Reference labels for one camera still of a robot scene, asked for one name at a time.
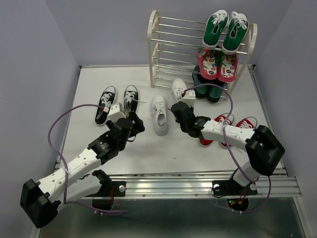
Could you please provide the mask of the white sneaker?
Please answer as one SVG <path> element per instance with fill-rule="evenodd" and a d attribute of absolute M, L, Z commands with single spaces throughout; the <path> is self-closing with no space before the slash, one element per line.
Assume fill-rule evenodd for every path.
<path fill-rule="evenodd" d="M 187 89 L 187 86 L 182 79 L 177 78 L 174 80 L 172 84 L 172 88 L 171 88 L 171 94 L 172 94 L 172 98 L 174 102 L 177 103 L 181 101 L 181 97 L 186 89 Z"/>
<path fill-rule="evenodd" d="M 163 96 L 157 95 L 153 98 L 151 115 L 154 123 L 154 131 L 158 136 L 168 133 L 166 101 Z"/>

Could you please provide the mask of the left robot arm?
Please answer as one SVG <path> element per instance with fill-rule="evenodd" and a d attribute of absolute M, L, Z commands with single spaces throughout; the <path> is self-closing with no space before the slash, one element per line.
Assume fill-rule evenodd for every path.
<path fill-rule="evenodd" d="M 138 133 L 145 131 L 135 112 L 107 122 L 109 130 L 91 142 L 81 154 L 51 175 L 23 184 L 20 206 L 36 228 L 49 224 L 66 205 L 86 196 L 124 197 L 119 188 L 125 181 L 115 182 L 99 167 L 116 157 Z"/>

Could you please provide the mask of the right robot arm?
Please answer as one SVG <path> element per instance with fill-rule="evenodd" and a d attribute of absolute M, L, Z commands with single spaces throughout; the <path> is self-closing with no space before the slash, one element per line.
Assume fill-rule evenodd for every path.
<path fill-rule="evenodd" d="M 181 130 L 189 136 L 225 143 L 247 153 L 249 161 L 238 165 L 229 181 L 220 186 L 233 193 L 240 193 L 259 176 L 271 176 L 285 153 L 284 147 L 264 125 L 257 128 L 223 125 L 208 117 L 195 116 L 183 102 L 172 105 L 170 110 Z"/>

